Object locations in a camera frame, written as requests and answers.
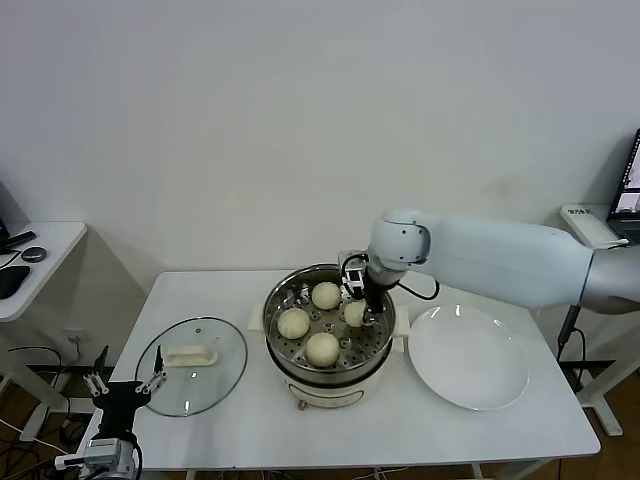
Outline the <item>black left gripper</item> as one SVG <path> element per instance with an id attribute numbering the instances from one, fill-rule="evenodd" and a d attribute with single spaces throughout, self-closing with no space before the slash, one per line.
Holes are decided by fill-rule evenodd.
<path id="1" fill-rule="evenodd" d="M 107 386 L 102 377 L 107 354 L 108 346 L 105 345 L 91 371 L 83 376 L 91 396 L 94 397 L 94 406 L 102 412 L 98 431 L 93 439 L 136 440 L 133 433 L 136 411 L 146 406 L 166 381 L 161 346 L 156 347 L 153 374 L 145 382 L 109 382 Z"/>

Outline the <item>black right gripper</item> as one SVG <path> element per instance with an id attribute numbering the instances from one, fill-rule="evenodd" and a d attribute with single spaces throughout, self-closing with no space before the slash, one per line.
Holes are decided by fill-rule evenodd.
<path id="1" fill-rule="evenodd" d="M 386 322 L 382 313 L 384 311 L 384 300 L 386 298 L 387 287 L 385 285 L 378 284 L 370 274 L 368 268 L 365 269 L 363 280 L 363 295 L 368 309 L 364 310 L 362 314 L 362 325 L 370 327 L 374 325 L 381 325 Z"/>

